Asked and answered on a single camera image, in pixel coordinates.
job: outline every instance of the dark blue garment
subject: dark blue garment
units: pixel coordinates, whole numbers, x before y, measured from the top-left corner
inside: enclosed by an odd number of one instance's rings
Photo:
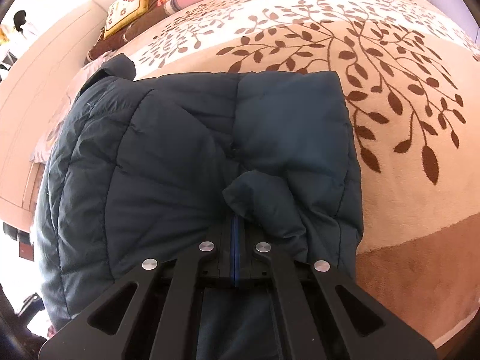
[[[119,55],[87,81],[46,165],[35,250],[57,329],[229,209],[295,259],[354,277],[360,169],[336,73],[134,76]],[[269,318],[265,293],[209,291],[197,358],[277,358]]]

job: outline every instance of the brown blanket section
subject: brown blanket section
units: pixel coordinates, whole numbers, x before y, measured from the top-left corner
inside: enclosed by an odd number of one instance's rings
[[[130,25],[125,26],[106,39],[103,39],[105,29],[102,28],[97,43],[88,52],[87,60],[93,61],[107,51],[119,49],[165,17],[167,17],[165,10],[163,7],[157,7],[157,0],[148,0],[148,11]]]

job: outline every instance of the metal pin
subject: metal pin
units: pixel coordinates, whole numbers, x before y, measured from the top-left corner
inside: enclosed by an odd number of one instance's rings
[[[330,264],[323,259],[316,261],[314,266],[318,272],[327,272],[330,269]]]
[[[256,246],[255,249],[258,250],[261,253],[267,253],[269,252],[272,247],[268,242],[259,242]]]
[[[212,251],[215,247],[215,244],[210,241],[203,241],[198,247],[201,251]]]
[[[158,263],[156,259],[146,259],[142,263],[142,268],[145,269],[146,271],[151,271],[152,269],[157,268]]]

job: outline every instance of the pink floral sheet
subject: pink floral sheet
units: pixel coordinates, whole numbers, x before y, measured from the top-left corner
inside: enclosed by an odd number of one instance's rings
[[[433,5],[205,0],[118,52],[135,62],[138,79],[336,71],[362,168],[358,283],[437,346],[474,315],[480,51]]]

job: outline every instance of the blanket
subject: blanket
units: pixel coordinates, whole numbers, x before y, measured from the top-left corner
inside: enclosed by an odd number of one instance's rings
[[[56,329],[147,256],[201,242],[229,209],[292,258],[355,276],[360,169],[337,74],[134,77],[124,55],[107,61],[46,164],[35,260]],[[275,358],[271,320],[267,293],[213,291],[197,358]]]
[[[480,50],[436,7],[206,0],[119,52],[138,78],[337,72],[362,167],[358,283],[437,346],[471,320],[480,298]]]

